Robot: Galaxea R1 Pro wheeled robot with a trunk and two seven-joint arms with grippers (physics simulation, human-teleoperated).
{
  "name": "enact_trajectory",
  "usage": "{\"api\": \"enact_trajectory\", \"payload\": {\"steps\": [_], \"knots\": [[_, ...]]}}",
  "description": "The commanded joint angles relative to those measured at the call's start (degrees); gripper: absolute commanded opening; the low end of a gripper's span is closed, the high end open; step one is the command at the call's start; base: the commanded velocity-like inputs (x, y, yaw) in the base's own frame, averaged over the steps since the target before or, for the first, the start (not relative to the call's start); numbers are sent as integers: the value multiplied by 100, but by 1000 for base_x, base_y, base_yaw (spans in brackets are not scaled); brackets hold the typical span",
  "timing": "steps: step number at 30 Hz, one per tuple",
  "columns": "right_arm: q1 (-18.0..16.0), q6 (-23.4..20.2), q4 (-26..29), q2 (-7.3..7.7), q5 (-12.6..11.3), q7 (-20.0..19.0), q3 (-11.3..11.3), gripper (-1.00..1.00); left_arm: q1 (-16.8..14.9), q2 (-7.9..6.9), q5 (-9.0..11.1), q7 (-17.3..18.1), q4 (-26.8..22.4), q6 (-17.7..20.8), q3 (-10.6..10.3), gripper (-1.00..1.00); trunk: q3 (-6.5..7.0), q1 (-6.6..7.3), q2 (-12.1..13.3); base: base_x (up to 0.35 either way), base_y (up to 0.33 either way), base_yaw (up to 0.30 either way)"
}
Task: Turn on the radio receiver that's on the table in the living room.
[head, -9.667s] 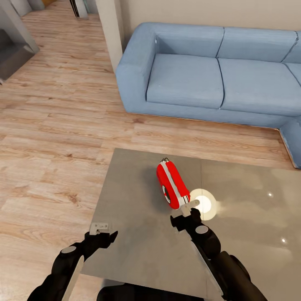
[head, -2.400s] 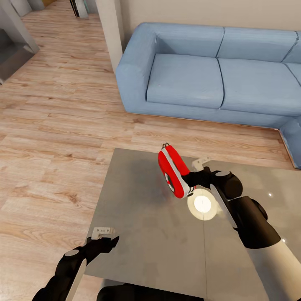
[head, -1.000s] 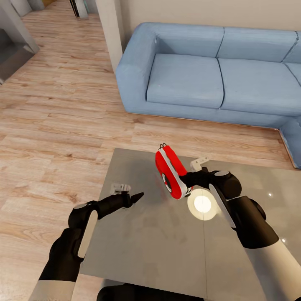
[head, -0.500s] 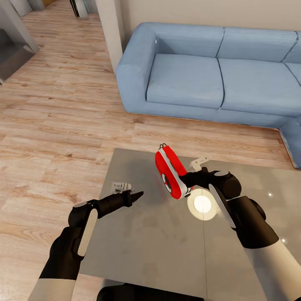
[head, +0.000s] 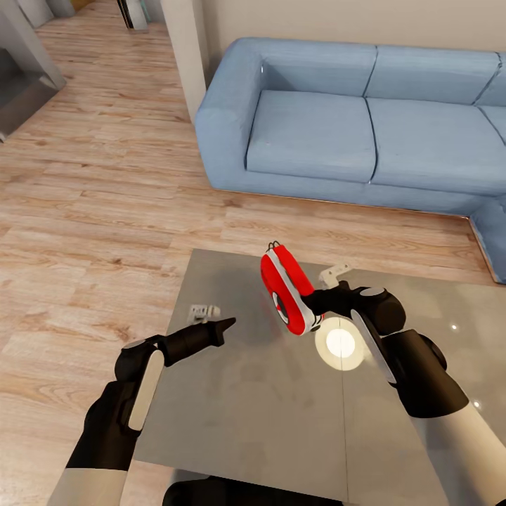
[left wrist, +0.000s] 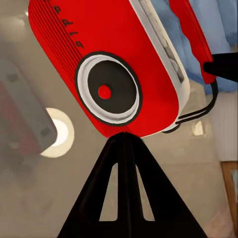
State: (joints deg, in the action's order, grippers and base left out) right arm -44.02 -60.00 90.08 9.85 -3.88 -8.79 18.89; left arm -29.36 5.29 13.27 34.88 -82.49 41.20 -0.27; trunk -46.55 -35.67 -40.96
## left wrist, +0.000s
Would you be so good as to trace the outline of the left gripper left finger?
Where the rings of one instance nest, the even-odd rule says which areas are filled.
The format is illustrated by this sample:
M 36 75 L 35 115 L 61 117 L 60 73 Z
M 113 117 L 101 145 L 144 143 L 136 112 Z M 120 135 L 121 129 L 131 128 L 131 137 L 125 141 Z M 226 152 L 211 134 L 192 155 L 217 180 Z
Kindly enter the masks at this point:
M 118 163 L 118 219 L 99 221 Z M 132 238 L 124 132 L 107 140 L 57 238 Z

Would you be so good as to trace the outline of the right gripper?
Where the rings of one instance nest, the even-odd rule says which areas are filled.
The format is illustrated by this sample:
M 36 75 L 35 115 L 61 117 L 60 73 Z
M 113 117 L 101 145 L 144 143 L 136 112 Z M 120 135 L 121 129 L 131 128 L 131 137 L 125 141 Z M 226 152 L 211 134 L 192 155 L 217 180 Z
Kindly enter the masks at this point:
M 225 79 L 238 82 L 238 53 L 213 54 L 214 62 L 205 62 L 203 70 Z

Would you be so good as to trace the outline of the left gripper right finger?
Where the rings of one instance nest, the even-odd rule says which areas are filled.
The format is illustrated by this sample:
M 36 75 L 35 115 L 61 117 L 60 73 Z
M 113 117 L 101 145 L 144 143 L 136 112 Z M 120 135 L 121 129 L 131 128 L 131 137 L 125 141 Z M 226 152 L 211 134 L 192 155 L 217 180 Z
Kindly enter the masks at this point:
M 208 238 L 143 140 L 124 139 L 132 238 Z M 144 219 L 136 165 L 155 221 Z

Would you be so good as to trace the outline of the radio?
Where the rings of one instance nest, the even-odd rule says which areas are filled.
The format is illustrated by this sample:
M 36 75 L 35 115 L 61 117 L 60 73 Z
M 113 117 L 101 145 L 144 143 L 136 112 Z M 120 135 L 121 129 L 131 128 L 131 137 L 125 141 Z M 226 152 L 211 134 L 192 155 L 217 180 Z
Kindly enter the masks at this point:
M 189 0 L 169 3 L 213 97 L 207 107 L 180 117 L 190 96 L 189 80 L 150 0 L 29 1 L 37 41 L 108 139 L 120 132 L 140 138 L 171 133 L 214 107 L 216 75 L 203 70 L 205 62 L 214 60 Z

